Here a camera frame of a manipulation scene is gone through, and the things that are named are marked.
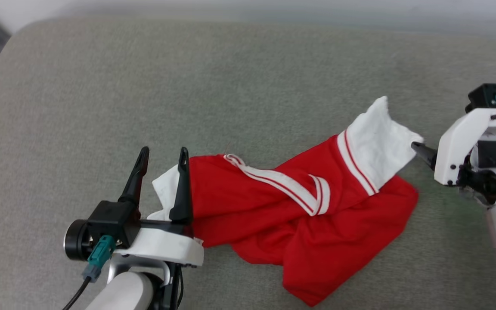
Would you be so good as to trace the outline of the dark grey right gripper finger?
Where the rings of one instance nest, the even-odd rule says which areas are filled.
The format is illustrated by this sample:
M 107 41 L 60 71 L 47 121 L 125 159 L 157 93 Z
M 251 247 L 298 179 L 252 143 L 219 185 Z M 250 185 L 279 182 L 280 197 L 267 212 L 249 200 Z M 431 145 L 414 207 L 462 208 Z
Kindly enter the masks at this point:
M 435 171 L 437 150 L 427 147 L 424 143 L 418 142 L 412 142 L 411 147 L 413 151 L 415 151 L 416 155 L 423 159 L 432 171 Z

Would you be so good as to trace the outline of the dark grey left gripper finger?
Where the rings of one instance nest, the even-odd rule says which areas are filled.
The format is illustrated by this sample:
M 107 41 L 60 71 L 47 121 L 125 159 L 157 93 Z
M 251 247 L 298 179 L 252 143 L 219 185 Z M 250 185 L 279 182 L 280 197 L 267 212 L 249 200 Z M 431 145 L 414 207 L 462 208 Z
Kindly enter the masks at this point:
M 177 165 L 179 173 L 177 194 L 170 219 L 177 224 L 191 224 L 193 221 L 192 192 L 189 171 L 189 151 L 182 147 Z
M 143 178 L 146 175 L 149 164 L 149 154 L 149 147 L 144 146 L 141 148 L 118 202 L 130 202 L 136 206 L 139 205 Z

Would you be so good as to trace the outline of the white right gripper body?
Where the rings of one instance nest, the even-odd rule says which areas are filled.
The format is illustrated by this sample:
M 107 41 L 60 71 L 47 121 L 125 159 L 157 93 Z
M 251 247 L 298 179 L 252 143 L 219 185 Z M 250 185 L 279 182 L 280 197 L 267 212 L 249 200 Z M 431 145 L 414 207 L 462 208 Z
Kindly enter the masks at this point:
M 442 136 L 434 179 L 483 205 L 496 205 L 496 108 L 475 108 Z

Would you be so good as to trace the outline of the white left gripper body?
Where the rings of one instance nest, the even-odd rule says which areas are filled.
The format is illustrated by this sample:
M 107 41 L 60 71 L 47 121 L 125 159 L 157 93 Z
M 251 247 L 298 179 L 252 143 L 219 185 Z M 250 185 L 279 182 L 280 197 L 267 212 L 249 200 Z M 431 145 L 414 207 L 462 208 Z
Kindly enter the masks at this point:
M 197 267 L 204 263 L 204 248 L 191 224 L 165 220 L 141 220 L 135 240 L 121 254 Z

